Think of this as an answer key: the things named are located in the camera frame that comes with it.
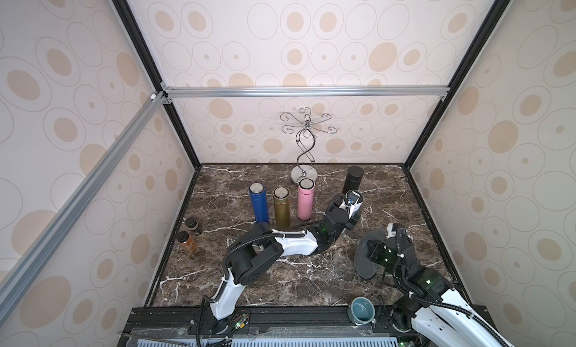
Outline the grey wiping cloth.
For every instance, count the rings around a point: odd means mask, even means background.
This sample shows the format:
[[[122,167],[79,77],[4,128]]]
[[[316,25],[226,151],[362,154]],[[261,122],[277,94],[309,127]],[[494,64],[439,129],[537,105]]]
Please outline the grey wiping cloth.
[[[377,274],[377,264],[369,259],[371,251],[368,242],[376,241],[383,243],[385,240],[386,232],[384,230],[369,232],[360,239],[354,255],[354,268],[363,280],[371,280]]]

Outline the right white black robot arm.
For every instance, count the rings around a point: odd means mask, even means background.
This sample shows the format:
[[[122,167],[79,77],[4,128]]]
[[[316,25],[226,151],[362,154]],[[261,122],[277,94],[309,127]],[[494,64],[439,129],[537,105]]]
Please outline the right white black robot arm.
[[[401,333],[415,331],[437,346],[511,346],[440,272],[421,265],[412,238],[401,225],[390,232],[372,232],[357,252],[370,273],[384,267],[402,297],[391,307],[388,319]]]

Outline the black thermos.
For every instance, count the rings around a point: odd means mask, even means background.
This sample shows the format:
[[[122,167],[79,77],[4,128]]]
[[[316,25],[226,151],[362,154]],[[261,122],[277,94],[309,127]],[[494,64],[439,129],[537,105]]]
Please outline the black thermos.
[[[350,190],[358,190],[364,176],[364,170],[360,166],[348,168],[342,193],[346,195]]]

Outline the white thermos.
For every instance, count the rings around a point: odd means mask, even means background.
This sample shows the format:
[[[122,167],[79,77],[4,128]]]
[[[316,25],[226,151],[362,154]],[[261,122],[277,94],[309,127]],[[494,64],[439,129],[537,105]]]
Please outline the white thermos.
[[[344,199],[344,206],[348,212],[348,216],[351,219],[356,215],[362,206],[364,201],[363,195],[357,190],[349,190]]]

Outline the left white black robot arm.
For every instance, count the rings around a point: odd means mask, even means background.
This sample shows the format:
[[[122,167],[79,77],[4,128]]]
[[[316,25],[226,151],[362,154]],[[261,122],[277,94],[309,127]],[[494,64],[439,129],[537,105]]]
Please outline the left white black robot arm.
[[[209,306],[218,321],[230,317],[246,286],[257,281],[281,257],[312,256],[329,249],[343,230],[353,230],[361,216],[363,195],[357,190],[334,196],[321,221],[299,232],[282,232],[257,223],[227,249],[223,277]]]

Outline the pink thermos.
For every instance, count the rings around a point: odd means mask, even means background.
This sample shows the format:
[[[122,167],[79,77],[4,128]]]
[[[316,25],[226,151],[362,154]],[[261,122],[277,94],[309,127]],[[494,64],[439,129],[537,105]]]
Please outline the pink thermos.
[[[303,178],[298,185],[297,216],[300,220],[309,220],[313,213],[315,183],[310,178]]]

